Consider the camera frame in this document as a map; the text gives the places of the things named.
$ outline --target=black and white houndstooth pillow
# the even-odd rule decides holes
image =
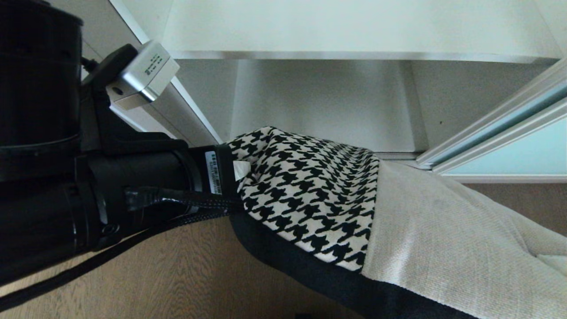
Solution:
[[[371,151],[273,127],[229,145],[252,164],[239,187],[250,216],[322,261],[362,270],[379,167]]]

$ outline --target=wooden floor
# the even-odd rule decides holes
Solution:
[[[567,236],[567,184],[470,185]],[[57,269],[0,289],[4,294]],[[361,318],[253,259],[225,219],[154,237],[8,318]]]

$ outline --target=barcode label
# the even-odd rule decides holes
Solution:
[[[209,171],[209,185],[211,193],[222,195],[221,176],[218,172],[217,155],[214,151],[206,152],[207,169]]]

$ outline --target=beige fabric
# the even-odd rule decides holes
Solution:
[[[537,259],[567,238],[452,180],[382,161],[362,274],[478,318],[567,318],[567,279]]]

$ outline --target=label sticker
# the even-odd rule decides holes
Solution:
[[[221,175],[218,172],[217,155],[214,151],[206,152],[207,169],[209,171],[209,185],[211,193],[222,195]]]

